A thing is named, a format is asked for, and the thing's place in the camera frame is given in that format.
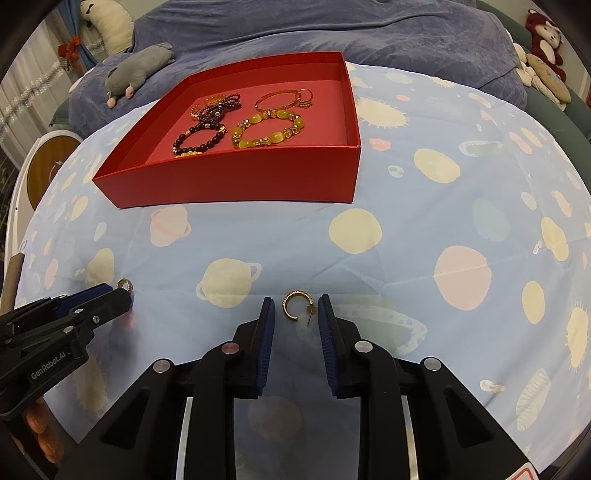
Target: light blue bed sheet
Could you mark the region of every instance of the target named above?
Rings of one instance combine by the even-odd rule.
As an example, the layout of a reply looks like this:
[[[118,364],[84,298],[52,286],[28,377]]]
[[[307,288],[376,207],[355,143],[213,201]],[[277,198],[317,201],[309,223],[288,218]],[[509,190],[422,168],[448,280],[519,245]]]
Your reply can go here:
[[[569,159],[478,90],[348,66],[363,145],[352,205],[118,210],[91,179],[149,106],[61,168],[25,236],[18,303],[122,277],[135,295],[47,394],[76,440],[156,359],[200,358],[291,290],[330,294],[393,355],[442,359],[540,470],[587,424],[591,198]],[[315,323],[277,312],[267,388],[236,402],[235,432],[240,479],[356,478],[359,403],[332,399]]]

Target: screw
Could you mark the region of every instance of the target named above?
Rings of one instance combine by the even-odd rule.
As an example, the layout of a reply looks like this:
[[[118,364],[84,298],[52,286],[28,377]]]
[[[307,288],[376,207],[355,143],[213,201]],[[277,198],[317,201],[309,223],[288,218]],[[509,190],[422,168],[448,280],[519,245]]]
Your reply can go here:
[[[370,353],[374,349],[374,346],[367,340],[360,340],[355,344],[355,350],[361,353]]]
[[[152,366],[154,371],[158,374],[163,374],[170,368],[170,362],[168,360],[156,360]]]
[[[423,363],[425,368],[431,372],[436,372],[441,368],[441,362],[433,357],[426,358]]]
[[[222,352],[226,355],[238,353],[238,350],[240,350],[240,345],[238,345],[236,342],[228,342],[222,345]]]

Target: gray stuffed mouse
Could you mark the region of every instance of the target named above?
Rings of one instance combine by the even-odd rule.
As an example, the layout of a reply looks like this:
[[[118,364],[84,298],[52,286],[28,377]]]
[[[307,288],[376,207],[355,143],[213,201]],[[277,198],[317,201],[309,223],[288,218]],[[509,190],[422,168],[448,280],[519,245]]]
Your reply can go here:
[[[113,108],[117,98],[123,95],[132,98],[148,77],[173,62],[174,52],[170,43],[151,45],[127,57],[107,73],[105,89],[108,107]]]

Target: red tray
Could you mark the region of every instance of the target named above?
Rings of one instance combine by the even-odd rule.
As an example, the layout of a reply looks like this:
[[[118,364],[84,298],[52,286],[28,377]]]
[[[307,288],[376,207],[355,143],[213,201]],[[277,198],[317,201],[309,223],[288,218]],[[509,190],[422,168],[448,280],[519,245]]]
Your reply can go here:
[[[280,89],[308,88],[313,105],[293,108],[306,122],[298,135],[272,147],[237,149],[231,132],[256,113],[255,102]],[[194,125],[189,112],[208,96],[239,93],[242,108],[222,123],[228,134],[200,155],[174,157],[172,144]],[[263,107],[289,102],[287,94]],[[244,139],[269,135],[292,123],[270,119],[248,128]],[[184,146],[200,145],[200,131]],[[191,75],[156,103],[119,142],[93,181],[119,208],[166,203],[236,200],[353,201],[361,140],[355,102],[340,52],[276,55]]]

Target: black beaded bracelet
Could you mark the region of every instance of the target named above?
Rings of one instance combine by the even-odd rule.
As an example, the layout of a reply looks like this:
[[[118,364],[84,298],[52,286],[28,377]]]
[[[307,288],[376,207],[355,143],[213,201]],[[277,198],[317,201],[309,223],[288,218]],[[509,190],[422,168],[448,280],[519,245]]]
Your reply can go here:
[[[217,133],[211,140],[206,141],[204,144],[195,147],[181,147],[186,138],[193,135],[195,132],[200,130],[217,130]],[[195,155],[199,153],[205,153],[208,149],[215,147],[220,140],[226,135],[225,125],[222,124],[201,124],[196,123],[194,127],[189,128],[185,133],[180,134],[177,140],[173,143],[173,154],[178,157],[186,157],[187,155]]]

